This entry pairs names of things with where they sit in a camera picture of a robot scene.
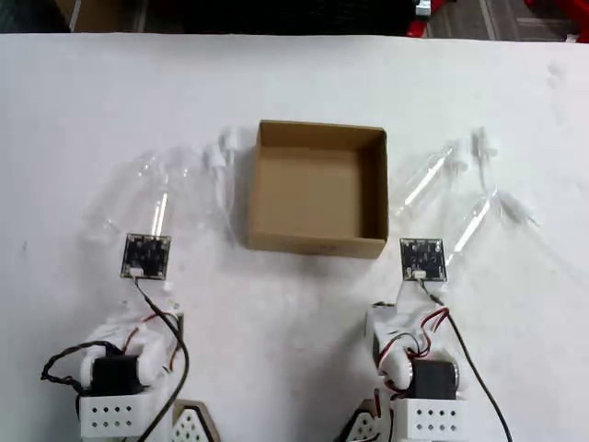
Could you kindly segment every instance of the open cardboard box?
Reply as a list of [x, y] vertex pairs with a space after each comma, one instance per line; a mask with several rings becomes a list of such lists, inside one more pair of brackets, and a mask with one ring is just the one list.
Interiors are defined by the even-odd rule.
[[260, 122], [251, 249], [376, 258], [387, 237], [383, 129]]

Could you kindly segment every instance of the gray floor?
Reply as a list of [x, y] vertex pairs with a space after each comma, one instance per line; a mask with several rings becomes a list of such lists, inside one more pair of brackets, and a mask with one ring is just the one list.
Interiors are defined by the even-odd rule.
[[523, 0], [458, 0], [442, 6], [428, 24], [437, 39], [563, 41], [573, 24], [550, 0], [533, 9]]

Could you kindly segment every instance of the black circuit board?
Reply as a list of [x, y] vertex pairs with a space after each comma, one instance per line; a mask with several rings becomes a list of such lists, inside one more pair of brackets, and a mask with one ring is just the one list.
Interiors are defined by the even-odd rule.
[[[401, 265], [403, 281], [446, 281], [444, 243], [439, 238], [401, 238]], [[416, 278], [415, 272], [425, 272]]]
[[141, 268], [144, 271], [141, 278], [166, 279], [171, 240], [171, 237], [128, 234], [122, 256], [121, 277], [131, 278], [131, 269]]

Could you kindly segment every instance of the red object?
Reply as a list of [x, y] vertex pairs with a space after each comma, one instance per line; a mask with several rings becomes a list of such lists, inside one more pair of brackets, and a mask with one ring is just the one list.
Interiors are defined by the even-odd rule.
[[[535, 0], [524, 0], [528, 6], [534, 6]], [[581, 28], [578, 43], [589, 43], [589, 2], [587, 0], [554, 0], [568, 18]]]
[[[437, 11], [440, 6], [445, 5], [446, 0], [432, 0], [432, 14]], [[427, 21], [426, 20], [415, 20], [411, 21], [409, 24], [409, 29], [407, 30], [407, 37], [412, 37], [414, 39], [420, 39], [423, 37], [423, 33], [425, 32], [425, 28], [427, 28]]]

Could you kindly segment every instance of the white tabletop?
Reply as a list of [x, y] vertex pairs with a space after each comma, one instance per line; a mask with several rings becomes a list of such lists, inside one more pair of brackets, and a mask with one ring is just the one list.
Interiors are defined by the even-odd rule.
[[[486, 126], [495, 179], [540, 229], [481, 234], [447, 301], [514, 440], [589, 437], [589, 47], [4, 35], [0, 60], [5, 440], [76, 440], [73, 392], [39, 376], [118, 299], [119, 252], [91, 256], [78, 240], [112, 173], [259, 119], [383, 126], [391, 170]], [[227, 441], [331, 440], [375, 385], [365, 309], [394, 300], [400, 277], [395, 237], [375, 262], [253, 252], [214, 231], [177, 246], [170, 279], [193, 361], [182, 397], [204, 401]], [[56, 369], [77, 376], [78, 364]], [[502, 440], [475, 384], [468, 396], [472, 440]]]

